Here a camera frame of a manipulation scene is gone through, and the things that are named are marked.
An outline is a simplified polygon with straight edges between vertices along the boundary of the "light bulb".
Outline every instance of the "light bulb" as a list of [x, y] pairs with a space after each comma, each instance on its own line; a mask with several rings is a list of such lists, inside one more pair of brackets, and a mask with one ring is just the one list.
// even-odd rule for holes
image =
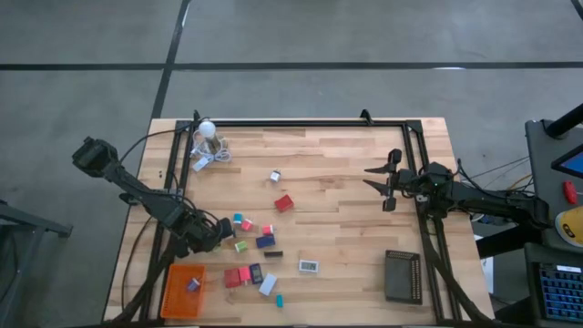
[[204, 138], [213, 138], [217, 128], [214, 123], [209, 120], [204, 120], [199, 124], [200, 135]]

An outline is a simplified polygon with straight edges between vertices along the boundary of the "orange plastic bin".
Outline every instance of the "orange plastic bin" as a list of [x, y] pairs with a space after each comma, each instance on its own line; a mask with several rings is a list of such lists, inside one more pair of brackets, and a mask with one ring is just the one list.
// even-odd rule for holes
[[[200, 287], [189, 292], [187, 287], [192, 278], [200, 282]], [[202, 306], [204, 279], [204, 265], [170, 265], [160, 316], [165, 319], [196, 319]]]

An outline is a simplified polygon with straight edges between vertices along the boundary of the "white cable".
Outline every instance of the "white cable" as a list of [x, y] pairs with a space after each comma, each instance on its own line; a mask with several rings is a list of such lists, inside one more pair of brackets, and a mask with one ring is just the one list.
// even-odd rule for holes
[[231, 155], [229, 150], [227, 149], [227, 140], [221, 136], [216, 135], [217, 140], [220, 142], [220, 149], [217, 151], [216, 154], [212, 154], [209, 149], [209, 144], [206, 141], [199, 142], [196, 138], [197, 133], [200, 134], [198, 130], [194, 131], [192, 134], [192, 151], [190, 152], [191, 156], [200, 156], [212, 162], [213, 160], [219, 162], [229, 162], [231, 160]]

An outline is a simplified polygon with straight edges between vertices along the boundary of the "small purple object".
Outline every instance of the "small purple object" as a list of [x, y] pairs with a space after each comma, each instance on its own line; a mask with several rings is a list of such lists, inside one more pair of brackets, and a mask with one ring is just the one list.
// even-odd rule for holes
[[189, 286], [187, 287], [187, 290], [189, 292], [194, 292], [199, 287], [200, 287], [200, 282], [198, 280], [196, 280], [196, 278], [192, 278], [192, 280], [189, 282]]
[[258, 249], [275, 245], [275, 237], [273, 237], [273, 235], [259, 237], [255, 241], [257, 242]]

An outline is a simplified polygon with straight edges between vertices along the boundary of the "concrete floor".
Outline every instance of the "concrete floor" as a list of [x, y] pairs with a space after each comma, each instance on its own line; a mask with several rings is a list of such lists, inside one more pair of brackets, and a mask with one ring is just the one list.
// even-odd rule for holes
[[[0, 0], [0, 64], [164, 62], [180, 0]], [[569, 61], [583, 22], [568, 0], [193, 0], [177, 62]], [[0, 199], [75, 225], [46, 238], [22, 326], [98, 323], [127, 207], [71, 165], [85, 136], [120, 151], [148, 128], [161, 72], [0, 71]], [[446, 117], [468, 173], [527, 154], [524, 122], [582, 99], [580, 69], [174, 72], [163, 118]], [[141, 149], [125, 162], [136, 172]], [[527, 164], [489, 188], [527, 174]], [[487, 184], [496, 174], [478, 182]], [[520, 254], [495, 294], [524, 295]]]

